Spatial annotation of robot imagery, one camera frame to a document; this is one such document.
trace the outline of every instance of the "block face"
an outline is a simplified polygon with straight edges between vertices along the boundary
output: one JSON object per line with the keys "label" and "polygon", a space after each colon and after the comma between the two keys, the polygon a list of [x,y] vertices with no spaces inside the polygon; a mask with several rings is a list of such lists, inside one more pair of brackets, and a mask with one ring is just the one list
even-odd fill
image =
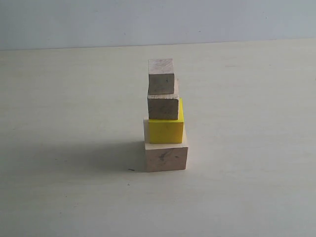
{"label": "block face", "polygon": [[178,119],[180,98],[177,80],[174,89],[173,94],[147,95],[149,119]]}
{"label": "block face", "polygon": [[148,60],[148,94],[173,94],[174,72],[172,59]]}
{"label": "block face", "polygon": [[182,99],[180,99],[179,117],[177,120],[149,119],[150,143],[182,143],[184,116]]}
{"label": "block face", "polygon": [[188,141],[185,128],[183,141],[180,144],[149,143],[149,121],[144,119],[146,171],[168,171],[186,168],[188,157]]}

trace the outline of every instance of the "yellow paint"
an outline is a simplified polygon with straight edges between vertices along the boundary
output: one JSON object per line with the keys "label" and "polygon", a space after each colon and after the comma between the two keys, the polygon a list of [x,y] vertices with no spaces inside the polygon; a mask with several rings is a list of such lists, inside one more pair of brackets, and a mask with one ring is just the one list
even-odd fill
{"label": "yellow paint", "polygon": [[183,126],[183,107],[180,98],[177,120],[149,120],[149,141],[150,143],[182,143]]}

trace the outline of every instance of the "wooden cube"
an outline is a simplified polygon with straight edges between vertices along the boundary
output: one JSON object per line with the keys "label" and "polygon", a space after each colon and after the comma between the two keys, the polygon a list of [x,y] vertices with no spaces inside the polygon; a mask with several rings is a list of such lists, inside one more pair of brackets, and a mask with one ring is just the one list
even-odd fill
{"label": "wooden cube", "polygon": [[179,117],[177,120],[149,120],[150,143],[182,143],[184,116],[182,98],[180,98]]}
{"label": "wooden cube", "polygon": [[177,120],[179,114],[178,80],[173,94],[147,95],[149,119]]}
{"label": "wooden cube", "polygon": [[144,119],[146,171],[186,169],[189,147],[185,128],[183,129],[183,141],[180,144],[151,144],[149,143],[148,125],[148,119]]}
{"label": "wooden cube", "polygon": [[148,60],[148,94],[173,94],[174,72],[172,59]]}

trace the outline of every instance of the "white wall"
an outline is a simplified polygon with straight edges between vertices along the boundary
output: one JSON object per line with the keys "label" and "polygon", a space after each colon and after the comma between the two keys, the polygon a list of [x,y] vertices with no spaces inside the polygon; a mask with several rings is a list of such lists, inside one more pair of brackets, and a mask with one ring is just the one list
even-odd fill
{"label": "white wall", "polygon": [[0,49],[316,37],[315,0],[0,0]]}

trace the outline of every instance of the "table surface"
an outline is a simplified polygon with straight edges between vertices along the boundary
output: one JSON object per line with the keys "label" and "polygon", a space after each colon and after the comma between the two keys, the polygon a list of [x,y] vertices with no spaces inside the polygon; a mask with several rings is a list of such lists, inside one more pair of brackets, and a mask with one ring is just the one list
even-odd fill
{"label": "table surface", "polygon": [[[173,58],[187,170],[143,172]],[[0,51],[0,236],[316,234],[316,39]]]}

